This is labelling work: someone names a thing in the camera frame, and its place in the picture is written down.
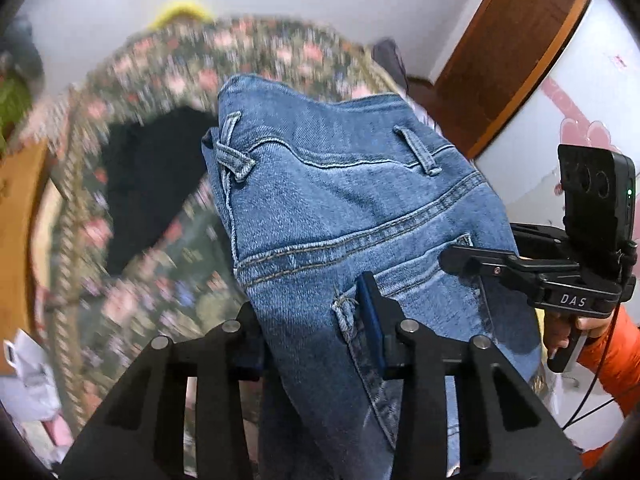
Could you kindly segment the person right hand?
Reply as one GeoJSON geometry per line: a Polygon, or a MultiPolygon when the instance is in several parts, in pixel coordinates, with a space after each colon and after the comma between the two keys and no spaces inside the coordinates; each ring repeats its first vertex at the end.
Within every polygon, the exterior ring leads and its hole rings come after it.
{"type": "Polygon", "coordinates": [[[572,318],[547,311],[544,314],[544,346],[548,356],[568,347],[572,330],[586,332],[589,338],[598,339],[608,330],[612,319],[612,314],[607,318],[572,318]]]}

